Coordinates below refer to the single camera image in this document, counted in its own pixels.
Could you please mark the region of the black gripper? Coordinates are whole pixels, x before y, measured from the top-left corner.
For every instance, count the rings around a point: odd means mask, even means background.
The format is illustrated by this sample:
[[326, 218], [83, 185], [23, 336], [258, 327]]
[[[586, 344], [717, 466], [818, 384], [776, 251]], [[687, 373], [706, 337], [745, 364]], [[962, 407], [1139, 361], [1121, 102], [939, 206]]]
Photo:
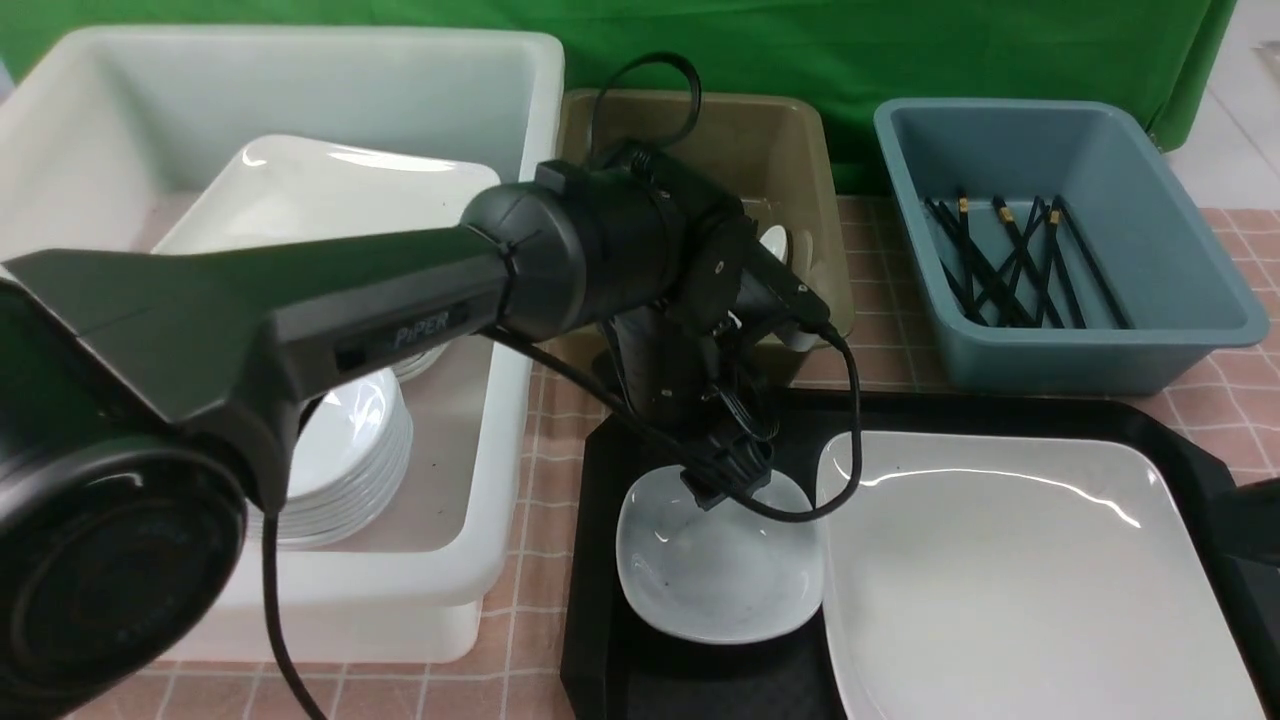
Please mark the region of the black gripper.
[[780, 420], [754, 348], [774, 336], [806, 352], [831, 337], [831, 316], [756, 238], [756, 223], [717, 225], [667, 295], [600, 332], [628, 410], [671, 442], [696, 506], [731, 498], [760, 509], [755, 493], [769, 484]]

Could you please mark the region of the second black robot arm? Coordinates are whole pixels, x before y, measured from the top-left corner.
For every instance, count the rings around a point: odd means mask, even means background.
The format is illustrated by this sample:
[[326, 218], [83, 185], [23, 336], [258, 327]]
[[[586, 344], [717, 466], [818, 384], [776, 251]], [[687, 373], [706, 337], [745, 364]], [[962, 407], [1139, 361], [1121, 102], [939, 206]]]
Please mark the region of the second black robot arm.
[[1277, 477], [1216, 495], [1206, 512], [1221, 553], [1279, 569]]

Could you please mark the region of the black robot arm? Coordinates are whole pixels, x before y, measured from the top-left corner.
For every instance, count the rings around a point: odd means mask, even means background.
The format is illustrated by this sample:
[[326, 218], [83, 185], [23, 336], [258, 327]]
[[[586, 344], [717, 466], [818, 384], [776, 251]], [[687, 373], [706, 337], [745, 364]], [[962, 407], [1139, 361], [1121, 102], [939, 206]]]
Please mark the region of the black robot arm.
[[763, 443], [713, 404], [751, 348], [836, 342], [742, 204], [652, 143], [544, 161], [457, 225], [3, 265], [3, 716], [58, 719], [182, 639], [279, 514], [334, 388], [480, 334], [744, 501]]

